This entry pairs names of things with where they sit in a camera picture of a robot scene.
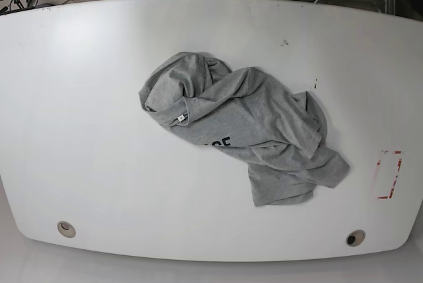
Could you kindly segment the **red tape rectangle marking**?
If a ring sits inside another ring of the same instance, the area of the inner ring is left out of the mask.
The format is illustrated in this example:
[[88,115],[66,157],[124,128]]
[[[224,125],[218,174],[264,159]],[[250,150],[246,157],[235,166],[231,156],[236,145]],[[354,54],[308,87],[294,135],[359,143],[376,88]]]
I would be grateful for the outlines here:
[[393,197],[402,160],[402,151],[381,151],[374,178],[376,199],[387,200]]

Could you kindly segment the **grey T-shirt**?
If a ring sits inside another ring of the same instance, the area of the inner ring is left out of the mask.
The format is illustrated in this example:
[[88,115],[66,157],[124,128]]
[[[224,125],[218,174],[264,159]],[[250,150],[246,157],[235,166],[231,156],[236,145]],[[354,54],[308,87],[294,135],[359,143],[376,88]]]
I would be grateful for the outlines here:
[[350,170],[327,147],[327,120],[310,93],[292,93],[256,67],[233,71],[217,58],[181,52],[151,74],[139,100],[165,130],[246,163],[257,207],[306,202]]

